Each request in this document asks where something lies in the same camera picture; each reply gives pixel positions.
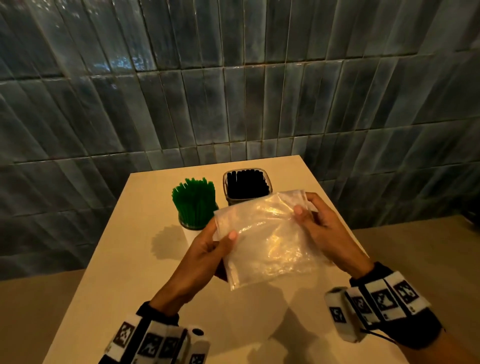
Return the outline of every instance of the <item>person's left hand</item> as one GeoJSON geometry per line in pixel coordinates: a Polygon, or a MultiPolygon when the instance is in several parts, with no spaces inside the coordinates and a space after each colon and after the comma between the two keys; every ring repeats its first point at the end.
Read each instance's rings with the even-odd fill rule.
{"type": "Polygon", "coordinates": [[[150,301],[150,306],[173,316],[207,285],[214,274],[220,272],[222,275],[221,270],[225,270],[222,258],[230,253],[238,234],[231,231],[219,242],[214,242],[215,231],[215,218],[212,218],[193,240],[172,277],[150,301]]]}

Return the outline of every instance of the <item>bunch of green straws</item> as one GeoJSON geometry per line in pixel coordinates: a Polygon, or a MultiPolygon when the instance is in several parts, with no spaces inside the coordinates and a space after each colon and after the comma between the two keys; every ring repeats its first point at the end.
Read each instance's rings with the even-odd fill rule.
{"type": "Polygon", "coordinates": [[[172,191],[172,199],[179,212],[179,219],[188,227],[203,228],[218,210],[215,203],[215,187],[205,177],[199,181],[195,178],[185,179],[172,191]]]}

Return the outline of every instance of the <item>hand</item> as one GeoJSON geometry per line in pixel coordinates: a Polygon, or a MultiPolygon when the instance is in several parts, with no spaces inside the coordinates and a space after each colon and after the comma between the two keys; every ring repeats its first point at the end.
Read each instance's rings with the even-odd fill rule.
{"type": "Polygon", "coordinates": [[[215,231],[215,218],[212,218],[193,240],[172,277],[150,301],[150,306],[173,316],[207,285],[214,274],[222,269],[225,271],[222,258],[230,253],[238,234],[231,231],[219,242],[214,242],[215,231]]]}
{"type": "Polygon", "coordinates": [[[337,214],[319,197],[307,192],[307,199],[317,208],[318,213],[297,205],[295,219],[311,235],[315,244],[337,267],[353,278],[363,277],[373,269],[373,262],[360,249],[337,214]]]}

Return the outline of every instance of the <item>transparent zip bag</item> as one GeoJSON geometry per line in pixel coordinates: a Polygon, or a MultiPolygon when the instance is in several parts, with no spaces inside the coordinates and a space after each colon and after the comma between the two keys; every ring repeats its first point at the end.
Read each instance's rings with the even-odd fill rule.
{"type": "Polygon", "coordinates": [[[239,236],[224,258],[230,289],[291,273],[307,273],[325,262],[293,207],[308,208],[304,191],[278,192],[215,211],[218,235],[239,236]]]}

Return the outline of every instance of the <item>person's right hand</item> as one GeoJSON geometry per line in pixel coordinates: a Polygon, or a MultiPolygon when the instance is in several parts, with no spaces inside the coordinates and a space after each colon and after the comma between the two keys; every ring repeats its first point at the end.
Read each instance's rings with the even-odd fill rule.
{"type": "Polygon", "coordinates": [[[293,210],[295,219],[308,231],[315,244],[337,267],[353,278],[358,279],[370,272],[373,262],[355,243],[337,214],[319,195],[311,192],[306,195],[318,213],[299,205],[293,210]]]}

